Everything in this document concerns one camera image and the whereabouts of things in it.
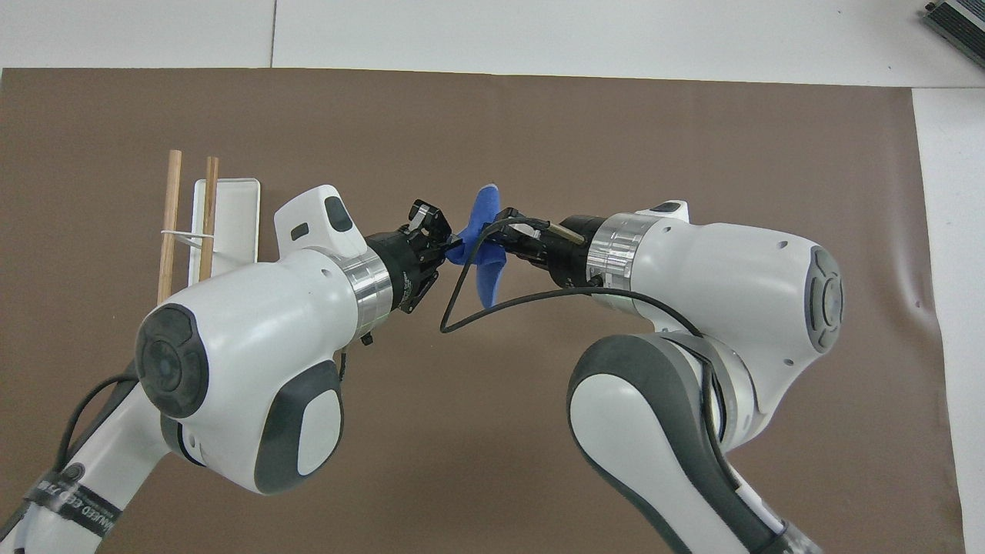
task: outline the black tape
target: black tape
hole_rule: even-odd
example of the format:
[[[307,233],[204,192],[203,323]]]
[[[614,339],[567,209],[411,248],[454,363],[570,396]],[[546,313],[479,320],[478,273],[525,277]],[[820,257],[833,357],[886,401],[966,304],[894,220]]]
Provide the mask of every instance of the black tape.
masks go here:
[[[42,475],[24,499],[48,508],[68,521],[74,521],[100,538],[112,531],[123,513],[82,483],[66,479],[54,471]]]

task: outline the cable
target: cable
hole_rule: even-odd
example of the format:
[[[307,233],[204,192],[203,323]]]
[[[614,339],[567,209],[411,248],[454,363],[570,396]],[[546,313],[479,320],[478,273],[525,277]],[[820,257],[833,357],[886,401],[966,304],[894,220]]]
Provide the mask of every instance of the cable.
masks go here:
[[[500,310],[505,310],[507,308],[512,308],[514,306],[519,306],[521,304],[526,304],[528,302],[536,302],[538,300],[544,300],[548,298],[573,296],[573,295],[612,295],[612,296],[626,297],[634,300],[639,300],[641,302],[649,304],[650,306],[653,306],[654,308],[662,312],[665,312],[667,315],[672,317],[674,321],[680,323],[681,326],[684,329],[686,329],[690,334],[698,337],[702,336],[701,331],[699,331],[697,327],[694,326],[694,324],[691,323],[686,317],[681,315],[679,312],[677,312],[670,306],[660,302],[659,300],[656,300],[652,297],[648,297],[640,293],[635,293],[633,291],[624,291],[622,289],[612,289],[608,287],[572,287],[572,288],[560,289],[556,291],[535,293],[532,295],[515,298],[497,304],[495,306],[491,306],[489,308],[486,308],[485,310],[475,312],[472,315],[469,315],[468,317],[449,325],[448,319],[451,318],[451,311],[454,310],[455,303],[458,302],[458,296],[462,292],[462,286],[465,284],[465,277],[469,274],[469,268],[472,267],[473,263],[475,263],[476,261],[476,256],[479,253],[479,247],[483,245],[483,242],[485,242],[486,239],[489,238],[489,236],[499,231],[503,227],[509,225],[521,224],[521,223],[526,223],[528,225],[537,224],[532,226],[535,229],[538,227],[546,228],[550,224],[550,222],[537,218],[527,218],[527,217],[507,218],[507,219],[502,219],[499,221],[492,222],[488,226],[486,226],[485,229],[483,229],[483,231],[479,234],[479,238],[476,241],[476,244],[472,247],[472,251],[469,252],[469,257],[468,259],[466,259],[465,265],[462,266],[462,271],[458,275],[458,281],[455,283],[455,290],[451,293],[451,298],[448,299],[448,306],[445,308],[444,315],[441,317],[441,324],[438,328],[442,333],[450,333],[452,331],[456,331],[464,327],[465,325],[468,325],[469,323],[476,321],[477,319],[481,319],[487,315],[491,315],[493,313],[499,312]]]
[[[62,434],[61,443],[58,445],[58,454],[55,457],[55,464],[52,466],[52,471],[61,471],[65,469],[65,465],[68,464],[68,448],[69,444],[72,442],[72,435],[75,434],[75,426],[79,423],[79,417],[82,416],[82,412],[86,409],[86,406],[96,398],[96,395],[102,392],[102,390],[111,384],[118,382],[127,381],[137,381],[137,376],[131,374],[120,374],[113,376],[109,379],[100,381],[96,386],[86,394],[86,397],[79,402],[79,405],[75,407],[75,411],[72,412],[72,417],[68,420],[68,425],[65,427],[65,432]]]
[[[701,333],[701,331],[693,323],[691,323],[686,317],[684,317],[680,312],[674,310],[673,308],[660,302],[659,300],[656,300],[652,297],[640,293],[635,293],[633,291],[624,291],[623,289],[613,289],[609,287],[572,287],[568,289],[560,289],[556,291],[546,291],[543,293],[526,295],[526,296],[514,298],[512,300],[508,300],[506,302],[499,303],[495,306],[491,306],[484,310],[480,310],[478,312],[473,313],[472,315],[469,315],[468,317],[465,317],[464,319],[461,319],[449,325],[448,319],[451,318],[451,311],[454,310],[455,308],[455,303],[458,301],[458,295],[462,292],[462,285],[465,283],[465,277],[469,274],[469,268],[473,265],[473,263],[476,260],[476,255],[479,253],[479,247],[482,246],[483,242],[485,242],[486,239],[488,239],[489,236],[491,236],[493,233],[499,231],[500,229],[508,225],[515,225],[519,223],[537,224],[537,225],[533,225],[533,227],[535,227],[535,229],[540,228],[542,230],[550,225],[550,222],[547,222],[545,220],[522,217],[522,218],[506,218],[496,222],[492,222],[488,226],[486,226],[486,228],[483,229],[483,231],[479,234],[479,238],[476,241],[476,244],[472,247],[472,251],[469,252],[469,257],[468,259],[466,259],[465,265],[462,266],[462,272],[459,274],[458,281],[455,283],[455,290],[451,293],[451,298],[448,299],[448,306],[445,308],[444,315],[441,317],[441,324],[438,328],[442,333],[450,333],[456,331],[464,327],[465,325],[472,323],[473,321],[482,319],[487,315],[491,315],[493,313],[506,310],[507,308],[512,308],[514,306],[519,306],[521,304],[527,304],[530,302],[536,302],[548,298],[557,298],[557,297],[573,296],[573,295],[591,296],[591,295],[601,294],[601,295],[612,295],[612,296],[630,298],[633,300],[639,300],[641,302],[649,304],[650,306],[669,315],[674,321],[679,323],[690,334],[696,337],[704,336],[703,333]],[[712,453],[714,454],[715,460],[718,462],[718,465],[721,467],[722,472],[725,475],[725,478],[729,481],[729,484],[733,487],[734,490],[738,490],[739,487],[741,486],[739,480],[736,479],[735,473],[733,473],[732,471],[732,466],[725,458],[725,454],[722,453],[722,449],[719,445],[718,434],[715,433],[714,416],[711,412],[712,393],[716,388],[715,383],[717,382],[717,377],[715,376],[714,367],[712,366],[711,361],[708,360],[706,357],[702,356],[697,352],[692,351],[690,348],[686,348],[686,347],[684,348],[688,350],[688,352],[690,352],[693,356],[695,356],[698,359],[698,361],[701,362],[701,419],[704,420],[704,431],[708,437],[708,442],[711,444]]]
[[[349,362],[349,347],[346,346],[339,353],[339,382],[346,377],[346,364]]]
[[[14,554],[27,553],[28,536],[31,532],[31,524],[34,522],[34,517],[37,516],[37,511],[37,504],[31,504],[24,513],[24,517],[21,519],[21,525],[17,527],[17,532],[14,533]]]

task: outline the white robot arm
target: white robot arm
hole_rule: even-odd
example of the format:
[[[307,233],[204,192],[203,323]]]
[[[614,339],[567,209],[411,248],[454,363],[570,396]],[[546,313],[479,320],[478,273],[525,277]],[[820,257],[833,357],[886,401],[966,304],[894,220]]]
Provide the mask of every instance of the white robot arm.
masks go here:
[[[411,312],[458,239],[421,200],[411,224],[364,239],[330,185],[274,219],[280,260],[200,282],[144,319],[126,382],[32,486],[0,553],[94,552],[169,450],[260,494],[325,463],[343,428],[333,355]]]
[[[445,326],[452,302],[445,332],[565,293],[653,322],[654,333],[610,336],[585,352],[568,387],[568,421],[585,459],[675,551],[821,552],[722,452],[760,433],[797,375],[838,336],[841,271],[823,248],[765,229],[692,225],[681,201],[559,226],[507,208],[479,236],[466,269],[484,240],[548,270],[566,290]]]

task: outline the brown paper mat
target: brown paper mat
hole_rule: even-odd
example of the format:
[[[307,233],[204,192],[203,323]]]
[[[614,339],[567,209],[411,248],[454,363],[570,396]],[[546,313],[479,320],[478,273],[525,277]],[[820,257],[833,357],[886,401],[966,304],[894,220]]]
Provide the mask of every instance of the brown paper mat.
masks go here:
[[[458,229],[495,181],[541,217],[684,198],[695,223],[823,244],[846,279],[840,342],[730,457],[828,552],[962,550],[908,90],[310,70],[8,69],[2,86],[4,517],[130,359],[179,148],[185,227],[206,155],[261,180],[265,260],[274,210],[322,182],[367,234],[418,197]],[[343,440],[312,481],[263,498],[169,455],[102,551],[666,551],[564,412],[585,348],[646,324],[564,299],[442,336],[456,270],[352,352]],[[500,298],[552,287],[512,260]]]

